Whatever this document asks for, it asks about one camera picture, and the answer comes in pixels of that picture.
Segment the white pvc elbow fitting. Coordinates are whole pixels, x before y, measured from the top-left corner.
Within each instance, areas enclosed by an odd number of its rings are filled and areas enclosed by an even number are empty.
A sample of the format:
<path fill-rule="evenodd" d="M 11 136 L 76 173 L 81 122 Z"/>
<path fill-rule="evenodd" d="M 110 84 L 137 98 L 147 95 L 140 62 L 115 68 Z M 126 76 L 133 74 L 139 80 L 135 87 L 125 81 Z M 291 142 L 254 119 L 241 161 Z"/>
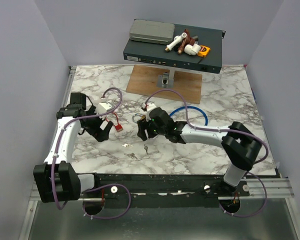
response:
<path fill-rule="evenodd" d="M 202 47 L 198 44 L 187 44 L 184 47 L 184 52 L 190 56 L 196 56 L 200 52 L 201 48 Z"/>

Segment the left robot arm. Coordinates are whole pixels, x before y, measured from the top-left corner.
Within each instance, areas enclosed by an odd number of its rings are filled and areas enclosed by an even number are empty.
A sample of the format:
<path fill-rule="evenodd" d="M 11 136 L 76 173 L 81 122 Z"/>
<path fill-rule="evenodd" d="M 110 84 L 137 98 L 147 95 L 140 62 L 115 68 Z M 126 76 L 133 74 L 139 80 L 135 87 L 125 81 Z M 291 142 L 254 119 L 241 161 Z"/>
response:
<path fill-rule="evenodd" d="M 75 201 L 83 192 L 91 198 L 100 194 L 101 185 L 94 174 L 78 174 L 71 164 L 79 135 L 87 133 L 98 142 L 107 141 L 114 125 L 107 122 L 104 115 L 113 109 L 113 105 L 102 101 L 87 107 L 88 99 L 84 93 L 73 92 L 69 104 L 56 114 L 57 132 L 51 149 L 43 164 L 33 169 L 38 193 L 44 203 Z"/>

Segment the wooden base board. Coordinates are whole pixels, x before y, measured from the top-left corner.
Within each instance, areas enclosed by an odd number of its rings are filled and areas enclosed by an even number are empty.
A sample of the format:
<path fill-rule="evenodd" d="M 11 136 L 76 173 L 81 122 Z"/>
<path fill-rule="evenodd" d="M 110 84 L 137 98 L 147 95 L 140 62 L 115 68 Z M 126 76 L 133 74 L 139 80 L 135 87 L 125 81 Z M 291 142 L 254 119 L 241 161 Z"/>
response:
<path fill-rule="evenodd" d="M 150 96 L 161 90 L 161 75 L 169 73 L 168 69 L 135 65 L 132 69 L 126 92 Z M 174 71 L 173 84 L 170 87 L 183 96 L 188 103 L 199 104 L 201 101 L 202 75 L 185 71 Z"/>

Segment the red cable padlock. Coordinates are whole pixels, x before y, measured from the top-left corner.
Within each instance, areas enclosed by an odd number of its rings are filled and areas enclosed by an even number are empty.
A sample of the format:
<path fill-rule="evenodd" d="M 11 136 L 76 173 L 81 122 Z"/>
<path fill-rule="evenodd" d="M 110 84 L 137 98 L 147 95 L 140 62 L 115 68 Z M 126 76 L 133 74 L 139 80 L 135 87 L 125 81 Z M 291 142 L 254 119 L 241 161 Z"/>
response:
<path fill-rule="evenodd" d="M 111 115 L 113 115 L 115 117 L 116 124 L 114 125 L 114 128 L 115 128 L 116 132 L 117 133 L 121 132 L 123 130 L 123 127 L 120 124 L 118 115 L 115 112 L 112 112 Z"/>

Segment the brass padlock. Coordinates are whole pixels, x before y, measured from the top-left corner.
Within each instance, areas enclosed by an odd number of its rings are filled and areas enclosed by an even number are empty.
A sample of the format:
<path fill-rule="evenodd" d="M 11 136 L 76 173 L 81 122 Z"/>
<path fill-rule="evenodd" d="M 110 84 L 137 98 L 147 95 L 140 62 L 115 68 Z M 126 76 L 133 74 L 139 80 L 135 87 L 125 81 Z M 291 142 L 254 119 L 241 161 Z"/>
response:
<path fill-rule="evenodd" d="M 146 117 L 146 115 L 144 115 L 144 114 L 141 114 L 141 113 L 134 113 L 134 114 L 132 115 L 132 121 L 133 121 L 134 123 L 137 124 L 138 121 L 144 119 L 145 117 Z"/>

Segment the blue cable lock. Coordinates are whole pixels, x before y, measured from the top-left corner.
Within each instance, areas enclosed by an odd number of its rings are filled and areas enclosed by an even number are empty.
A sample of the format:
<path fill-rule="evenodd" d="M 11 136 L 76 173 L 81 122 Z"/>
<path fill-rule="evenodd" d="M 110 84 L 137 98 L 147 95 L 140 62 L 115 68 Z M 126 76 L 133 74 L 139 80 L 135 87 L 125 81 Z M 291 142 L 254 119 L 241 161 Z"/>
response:
<path fill-rule="evenodd" d="M 205 124 L 204 124 L 204 125 L 205 125 L 205 126 L 208 125 L 208 123 L 209 123 L 208 116 L 207 116 L 207 114 L 206 114 L 202 109 L 200 109 L 199 107 L 196 107 L 196 106 L 190 106 L 190 105 L 188 105 L 187 108 L 188 108 L 188 109 L 192 109 L 192 110 L 196 110 L 196 111 L 200 112 L 200 113 L 203 115 L 204 119 L 205 119 Z M 179 108 L 173 110 L 173 111 L 169 114 L 169 116 L 172 117 L 175 113 L 180 112 L 180 111 L 185 110 L 185 109 L 186 109 L 185 106 L 181 106 L 181 107 L 179 107 Z"/>

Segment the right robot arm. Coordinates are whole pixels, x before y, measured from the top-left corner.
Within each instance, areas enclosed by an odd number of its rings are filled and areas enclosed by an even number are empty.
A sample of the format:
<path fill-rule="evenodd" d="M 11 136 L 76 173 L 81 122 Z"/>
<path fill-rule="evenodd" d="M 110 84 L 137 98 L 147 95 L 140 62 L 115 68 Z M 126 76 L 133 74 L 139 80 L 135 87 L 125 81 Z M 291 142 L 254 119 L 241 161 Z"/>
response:
<path fill-rule="evenodd" d="M 175 144 L 204 144 L 222 148 L 231 164 L 226 170 L 220 191 L 231 196 L 238 184 L 256 163 L 262 140 L 242 123 L 234 121 L 226 127 L 191 126 L 186 121 L 175 121 L 160 107 L 153 107 L 137 121 L 137 136 L 146 141 L 164 136 Z"/>

